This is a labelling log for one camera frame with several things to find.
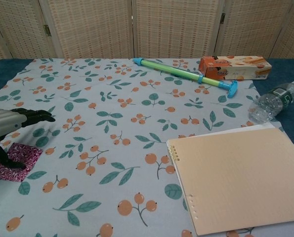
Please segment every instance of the beige paper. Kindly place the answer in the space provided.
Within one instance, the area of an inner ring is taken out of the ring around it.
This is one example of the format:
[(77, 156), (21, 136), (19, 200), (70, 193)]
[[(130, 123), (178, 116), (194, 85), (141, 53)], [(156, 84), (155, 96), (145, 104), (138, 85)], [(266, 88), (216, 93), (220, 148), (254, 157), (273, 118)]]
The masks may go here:
[(294, 221), (294, 144), (280, 130), (168, 145), (198, 235)]

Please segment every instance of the pink patterned cloth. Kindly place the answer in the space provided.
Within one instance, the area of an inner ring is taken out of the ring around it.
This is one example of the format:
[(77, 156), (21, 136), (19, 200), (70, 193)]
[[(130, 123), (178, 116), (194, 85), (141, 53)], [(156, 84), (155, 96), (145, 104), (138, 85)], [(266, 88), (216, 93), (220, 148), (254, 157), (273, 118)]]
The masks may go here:
[(13, 161), (20, 161), (26, 165), (26, 169), (10, 169), (0, 164), (0, 179), (22, 182), (42, 154), (42, 150), (23, 144), (13, 143), (7, 151), (8, 157)]

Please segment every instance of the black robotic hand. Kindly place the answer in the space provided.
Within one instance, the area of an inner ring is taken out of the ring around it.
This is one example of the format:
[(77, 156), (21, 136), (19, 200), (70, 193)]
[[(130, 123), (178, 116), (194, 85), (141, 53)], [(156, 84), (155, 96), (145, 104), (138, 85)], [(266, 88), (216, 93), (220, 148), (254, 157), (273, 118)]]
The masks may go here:
[[(51, 115), (51, 113), (44, 110), (0, 109), (0, 141), (3, 140), (7, 134), (21, 127), (26, 127), (40, 121), (54, 122), (55, 119)], [(0, 147), (0, 163), (8, 168), (26, 168), (25, 164), (10, 160), (2, 147)]]

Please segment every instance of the floral tablecloth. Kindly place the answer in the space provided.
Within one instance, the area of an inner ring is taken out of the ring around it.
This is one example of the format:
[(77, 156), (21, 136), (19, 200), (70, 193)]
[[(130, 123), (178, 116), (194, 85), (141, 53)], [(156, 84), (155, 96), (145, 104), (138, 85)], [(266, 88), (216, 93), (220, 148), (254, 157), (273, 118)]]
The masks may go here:
[[(155, 60), (198, 73), (195, 59)], [(47, 110), (56, 122), (1, 142), (43, 154), (23, 182), (0, 180), (0, 237), (196, 236), (166, 141), (253, 125), (252, 81), (226, 95), (127, 59), (34, 60), (0, 90), (0, 108)], [(226, 235), (294, 236), (294, 222), (211, 236)]]

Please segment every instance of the orange box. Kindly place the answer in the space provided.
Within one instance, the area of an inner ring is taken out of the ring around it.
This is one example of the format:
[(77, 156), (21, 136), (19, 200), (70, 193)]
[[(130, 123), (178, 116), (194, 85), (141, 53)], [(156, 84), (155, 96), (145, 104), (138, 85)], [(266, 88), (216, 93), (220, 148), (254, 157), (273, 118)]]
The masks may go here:
[(204, 56), (199, 64), (205, 77), (216, 80), (266, 79), (271, 68), (262, 56)]

